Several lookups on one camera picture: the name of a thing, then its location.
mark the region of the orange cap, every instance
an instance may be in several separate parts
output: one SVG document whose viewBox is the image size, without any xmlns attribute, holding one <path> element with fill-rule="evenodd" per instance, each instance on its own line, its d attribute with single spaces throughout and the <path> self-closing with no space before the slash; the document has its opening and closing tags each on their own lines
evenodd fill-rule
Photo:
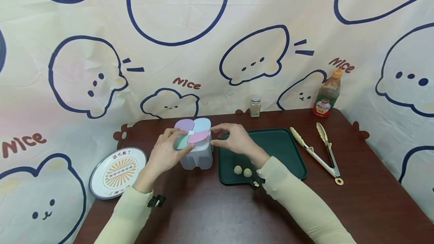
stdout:
<svg viewBox="0 0 434 244">
<path fill-rule="evenodd" d="M 342 76 L 342 70 L 341 70 L 340 68 L 336 69 L 336 70 L 333 72 L 332 76 L 333 76 L 334 78 L 341 78 L 341 76 Z"/>
</svg>

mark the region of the dark green plate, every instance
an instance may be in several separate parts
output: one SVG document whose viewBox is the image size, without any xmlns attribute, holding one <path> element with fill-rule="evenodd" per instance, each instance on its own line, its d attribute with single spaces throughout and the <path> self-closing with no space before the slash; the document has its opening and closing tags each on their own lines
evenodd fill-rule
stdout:
<svg viewBox="0 0 434 244">
<path fill-rule="evenodd" d="M 307 169 L 303 159 L 300 156 L 297 146 L 292 138 L 291 133 L 285 128 L 263 129 L 248 131 L 253 141 L 262 147 L 265 152 L 275 156 L 280 160 L 293 175 L 299 179 L 307 176 Z M 248 184 L 249 178 L 243 173 L 236 175 L 234 167 L 240 165 L 242 169 L 249 168 L 252 171 L 257 168 L 252 164 L 250 159 L 245 155 L 236 154 L 230 150 L 219 147 L 218 155 L 218 176 L 220 182 L 225 185 Z"/>
</svg>

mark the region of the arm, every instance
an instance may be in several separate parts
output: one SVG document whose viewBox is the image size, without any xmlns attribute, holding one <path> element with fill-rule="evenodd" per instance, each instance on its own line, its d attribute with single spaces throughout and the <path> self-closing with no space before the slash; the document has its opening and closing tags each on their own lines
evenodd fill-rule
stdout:
<svg viewBox="0 0 434 244">
<path fill-rule="evenodd" d="M 165 133 L 158 137 L 148 164 L 140 171 L 134 185 L 126 188 L 122 194 L 95 244 L 133 244 L 135 242 L 151 214 L 148 202 L 154 195 L 152 187 L 155 180 L 161 173 L 174 167 L 194 148 L 194 144 L 190 144 L 180 151 L 173 149 L 178 136 L 186 133 L 178 130 L 166 129 Z"/>
<path fill-rule="evenodd" d="M 355 244 L 330 207 L 278 159 L 256 145 L 241 125 L 219 124 L 211 130 L 220 135 L 229 132 L 228 139 L 211 143 L 248 156 L 265 179 L 266 192 L 288 210 L 316 244 Z"/>
<path fill-rule="evenodd" d="M 151 213 L 147 205 L 152 196 L 126 188 L 95 244 L 133 244 Z"/>
<path fill-rule="evenodd" d="M 288 210 L 316 244 L 355 244 L 330 207 L 277 158 L 269 158 L 257 172 L 265 179 L 266 192 Z"/>
</svg>

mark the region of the sauce bottle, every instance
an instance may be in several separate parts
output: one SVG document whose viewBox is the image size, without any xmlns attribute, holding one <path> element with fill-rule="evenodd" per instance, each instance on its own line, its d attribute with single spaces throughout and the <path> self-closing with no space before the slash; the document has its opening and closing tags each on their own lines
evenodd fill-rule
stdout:
<svg viewBox="0 0 434 244">
<path fill-rule="evenodd" d="M 312 113 L 319 118 L 330 116 L 331 109 L 335 105 L 341 90 L 342 70 L 336 69 L 319 89 L 319 93 L 312 107 Z"/>
</svg>

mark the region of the hand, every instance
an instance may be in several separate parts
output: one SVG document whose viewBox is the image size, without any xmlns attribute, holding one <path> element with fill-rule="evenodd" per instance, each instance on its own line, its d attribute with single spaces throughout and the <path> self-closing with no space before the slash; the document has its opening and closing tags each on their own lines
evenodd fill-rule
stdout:
<svg viewBox="0 0 434 244">
<path fill-rule="evenodd" d="M 250 138 L 247 131 L 240 124 L 219 124 L 211 127 L 211 131 L 217 133 L 219 138 L 229 133 L 228 139 L 213 139 L 211 141 L 212 145 L 248 156 L 258 169 L 262 168 L 265 162 L 270 158 L 270 156 Z"/>
<path fill-rule="evenodd" d="M 157 143 L 151 151 L 148 164 L 140 171 L 133 187 L 142 193 L 149 193 L 152 190 L 155 180 L 161 173 L 172 169 L 183 156 L 187 155 L 193 148 L 194 143 L 177 151 L 173 144 L 179 135 L 187 135 L 187 131 L 180 131 L 179 128 L 168 128 L 158 136 Z"/>
</svg>

